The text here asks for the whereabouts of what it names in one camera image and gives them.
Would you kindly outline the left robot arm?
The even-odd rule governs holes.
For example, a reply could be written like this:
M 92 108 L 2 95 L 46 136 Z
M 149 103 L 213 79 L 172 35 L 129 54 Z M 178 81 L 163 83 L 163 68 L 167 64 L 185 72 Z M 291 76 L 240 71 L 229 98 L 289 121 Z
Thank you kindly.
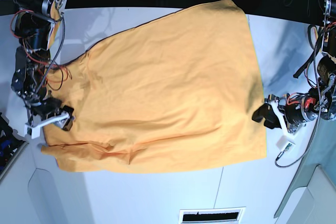
M 253 121 L 295 134 L 304 123 L 335 120 L 335 0 L 324 0 L 323 25 L 316 28 L 316 41 L 310 45 L 311 56 L 293 75 L 307 77 L 313 66 L 315 79 L 306 78 L 310 90 L 282 97 L 269 95 L 253 113 Z

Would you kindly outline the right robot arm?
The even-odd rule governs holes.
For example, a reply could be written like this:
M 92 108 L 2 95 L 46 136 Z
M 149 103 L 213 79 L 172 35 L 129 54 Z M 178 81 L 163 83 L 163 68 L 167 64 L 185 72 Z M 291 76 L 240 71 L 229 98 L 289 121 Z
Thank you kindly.
M 39 134 L 40 129 L 54 124 L 64 131 L 72 127 L 74 109 L 53 97 L 56 81 L 48 78 L 54 70 L 60 71 L 62 85 L 72 75 L 67 67 L 56 61 L 60 51 L 50 54 L 59 28 L 65 28 L 64 10 L 67 0 L 14 0 L 19 10 L 15 13 L 10 30 L 19 40 L 15 55 L 12 90 L 23 100 L 28 112 L 26 132 Z

